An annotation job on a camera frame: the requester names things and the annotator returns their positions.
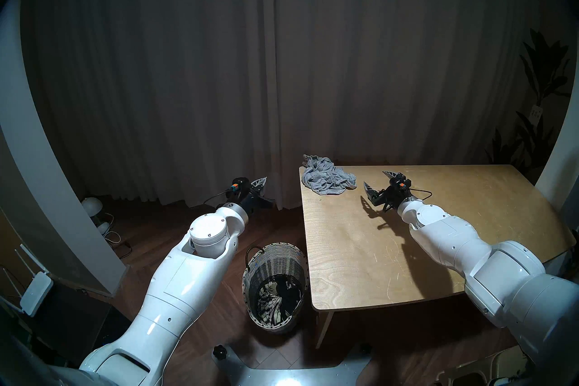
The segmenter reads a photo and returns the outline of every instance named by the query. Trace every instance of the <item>metal robot base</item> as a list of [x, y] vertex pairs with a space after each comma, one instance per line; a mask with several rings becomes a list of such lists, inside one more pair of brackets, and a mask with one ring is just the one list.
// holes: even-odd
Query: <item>metal robot base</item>
[[370, 359], [367, 344], [356, 345], [335, 367], [317, 369], [250, 369], [229, 346], [217, 346], [211, 358], [232, 386], [354, 386]]

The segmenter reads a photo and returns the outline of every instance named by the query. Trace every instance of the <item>crumpled cloth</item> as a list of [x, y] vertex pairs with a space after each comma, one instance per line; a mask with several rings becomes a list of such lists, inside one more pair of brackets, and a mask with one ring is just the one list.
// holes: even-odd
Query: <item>crumpled cloth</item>
[[265, 325], [281, 324], [292, 315], [301, 297], [300, 288], [282, 276], [265, 283], [258, 292], [259, 320]]
[[341, 194], [346, 188], [356, 188], [356, 176], [336, 168], [327, 157], [303, 155], [302, 183], [318, 194]]

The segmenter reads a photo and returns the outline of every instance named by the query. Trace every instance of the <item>gray towel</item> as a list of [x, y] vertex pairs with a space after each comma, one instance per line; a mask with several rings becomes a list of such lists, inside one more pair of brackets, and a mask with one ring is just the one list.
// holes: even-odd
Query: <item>gray towel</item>
[[336, 168], [327, 157], [303, 155], [303, 184], [318, 194], [341, 194], [356, 188], [356, 176]]

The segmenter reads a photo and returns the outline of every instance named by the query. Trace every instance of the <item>black knob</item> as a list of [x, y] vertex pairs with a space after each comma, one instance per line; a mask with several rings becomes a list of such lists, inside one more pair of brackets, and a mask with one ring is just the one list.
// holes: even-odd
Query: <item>black knob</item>
[[223, 361], [227, 356], [227, 349], [222, 345], [215, 346], [213, 348], [213, 356], [215, 356], [219, 361]]

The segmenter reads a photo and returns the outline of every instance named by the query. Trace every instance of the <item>basket handle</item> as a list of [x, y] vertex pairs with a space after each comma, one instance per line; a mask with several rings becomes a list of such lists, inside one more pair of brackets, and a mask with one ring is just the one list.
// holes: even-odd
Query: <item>basket handle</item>
[[247, 252], [245, 253], [245, 268], [246, 268], [246, 269], [249, 269], [249, 261], [248, 261], [247, 258], [249, 257], [249, 252], [250, 252], [250, 250], [252, 250], [252, 249], [259, 249], [259, 251], [265, 252], [264, 248], [261, 247], [261, 246], [257, 246], [257, 245], [255, 245], [255, 244], [254, 244], [253, 246], [250, 246], [249, 249], [247, 249]]

